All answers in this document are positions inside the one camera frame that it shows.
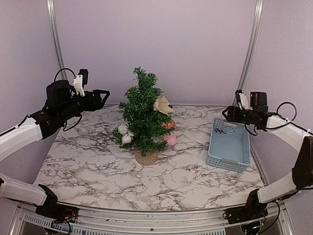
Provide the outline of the light blue perforated basket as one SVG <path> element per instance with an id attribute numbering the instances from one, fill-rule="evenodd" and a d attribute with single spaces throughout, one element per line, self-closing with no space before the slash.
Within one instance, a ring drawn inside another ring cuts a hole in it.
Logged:
<path id="1" fill-rule="evenodd" d="M 215 129 L 223 130 L 226 134 L 216 133 Z M 214 118 L 206 164 L 242 173 L 250 166 L 250 160 L 249 133 L 245 126 Z"/>

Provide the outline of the white grey small ornament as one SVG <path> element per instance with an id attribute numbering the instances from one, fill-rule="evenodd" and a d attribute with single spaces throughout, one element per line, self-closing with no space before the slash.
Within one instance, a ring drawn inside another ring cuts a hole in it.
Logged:
<path id="1" fill-rule="evenodd" d="M 133 140 L 133 133 L 129 131 L 127 125 L 121 124 L 118 126 L 118 132 L 122 135 L 122 143 L 131 143 Z"/>

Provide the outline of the small green christmas tree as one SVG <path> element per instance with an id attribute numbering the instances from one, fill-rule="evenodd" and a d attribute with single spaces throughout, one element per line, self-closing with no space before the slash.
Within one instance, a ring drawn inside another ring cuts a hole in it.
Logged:
<path id="1" fill-rule="evenodd" d="M 141 67 L 134 69 L 137 84 L 125 92 L 126 101 L 119 103 L 122 118 L 130 132 L 133 133 L 131 143 L 123 144 L 118 126 L 112 132 L 113 141 L 126 151 L 133 151 L 135 160 L 143 166 L 153 165 L 161 152 L 167 149 L 166 135 L 174 130 L 165 129 L 161 125 L 169 122 L 170 115 L 153 110 L 153 104 L 162 96 L 162 89 L 157 87 L 157 76 Z"/>

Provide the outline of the beige fabric ornament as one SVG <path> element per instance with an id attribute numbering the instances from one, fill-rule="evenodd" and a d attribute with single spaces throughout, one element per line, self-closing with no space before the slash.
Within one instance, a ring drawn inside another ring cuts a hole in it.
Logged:
<path id="1" fill-rule="evenodd" d="M 169 107 L 170 102 L 165 96 L 160 96 L 157 98 L 157 100 L 153 104 L 153 110 L 154 111 L 159 111 L 162 114 L 165 115 L 170 115 L 171 113 L 174 112 L 172 108 Z"/>

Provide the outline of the pink pompom ornament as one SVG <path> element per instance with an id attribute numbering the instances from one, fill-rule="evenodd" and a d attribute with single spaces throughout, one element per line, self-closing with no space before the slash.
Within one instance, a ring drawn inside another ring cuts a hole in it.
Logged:
<path id="1" fill-rule="evenodd" d="M 166 135 L 164 139 L 167 141 L 169 146 L 175 145 L 177 143 L 177 137 L 175 134 Z"/>

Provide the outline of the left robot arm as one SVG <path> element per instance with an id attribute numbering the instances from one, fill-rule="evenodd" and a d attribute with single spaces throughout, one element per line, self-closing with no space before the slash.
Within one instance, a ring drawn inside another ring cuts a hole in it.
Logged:
<path id="1" fill-rule="evenodd" d="M 50 217 L 57 218 L 62 207 L 55 194 L 33 182 L 53 139 L 66 122 L 82 117 L 84 111 L 104 107 L 109 91 L 85 92 L 83 84 L 59 80 L 47 86 L 44 107 L 27 115 L 19 124 L 0 135 L 0 196 L 41 206 Z"/>

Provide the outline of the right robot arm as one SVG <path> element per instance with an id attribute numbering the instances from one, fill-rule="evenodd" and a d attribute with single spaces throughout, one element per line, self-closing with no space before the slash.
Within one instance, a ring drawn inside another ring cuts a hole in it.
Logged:
<path id="1" fill-rule="evenodd" d="M 292 153 L 297 154 L 295 164 L 284 177 L 249 194 L 242 215 L 253 219 L 268 203 L 313 188 L 313 133 L 278 111 L 270 112 L 265 92 L 251 92 L 247 98 L 242 90 L 237 90 L 235 96 L 237 104 L 223 110 L 227 121 L 254 125 L 255 129 L 281 139 Z"/>

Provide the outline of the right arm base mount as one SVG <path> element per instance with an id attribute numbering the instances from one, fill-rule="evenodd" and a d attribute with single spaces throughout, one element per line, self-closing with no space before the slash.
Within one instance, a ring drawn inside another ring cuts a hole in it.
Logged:
<path id="1" fill-rule="evenodd" d="M 235 224 L 267 216 L 268 204 L 259 202 L 257 192 L 258 189 L 255 189 L 249 193 L 245 205 L 226 209 L 222 217 L 226 219 L 229 224 Z"/>

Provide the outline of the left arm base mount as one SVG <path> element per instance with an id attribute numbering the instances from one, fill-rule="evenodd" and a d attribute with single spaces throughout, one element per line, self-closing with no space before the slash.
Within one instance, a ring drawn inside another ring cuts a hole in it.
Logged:
<path id="1" fill-rule="evenodd" d="M 76 219 L 78 208 L 73 206 L 66 206 L 58 203 L 58 197 L 47 186 L 39 184 L 46 194 L 46 199 L 41 206 L 36 206 L 35 213 L 45 217 L 62 220 Z"/>

